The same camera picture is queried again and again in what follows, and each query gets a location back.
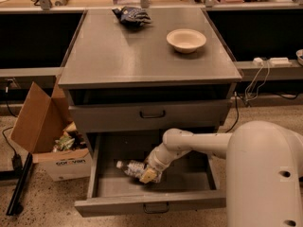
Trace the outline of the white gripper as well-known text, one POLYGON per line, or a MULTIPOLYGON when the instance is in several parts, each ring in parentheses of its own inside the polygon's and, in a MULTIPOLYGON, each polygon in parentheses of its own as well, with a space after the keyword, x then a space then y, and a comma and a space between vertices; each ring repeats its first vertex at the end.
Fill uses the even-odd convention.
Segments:
POLYGON ((162 173, 167 168, 166 165, 161 163, 155 154, 150 154, 144 161, 146 168, 139 181, 142 183, 160 183, 162 178, 162 173))

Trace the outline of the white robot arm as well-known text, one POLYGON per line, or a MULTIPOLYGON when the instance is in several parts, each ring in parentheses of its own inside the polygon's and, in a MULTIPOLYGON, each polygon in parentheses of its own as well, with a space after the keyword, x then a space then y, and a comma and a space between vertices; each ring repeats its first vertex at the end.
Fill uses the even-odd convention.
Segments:
POLYGON ((151 182, 193 150, 226 159, 227 227, 303 227, 302 135, 265 121, 245 123, 232 133, 170 129, 148 156, 140 181, 151 182))

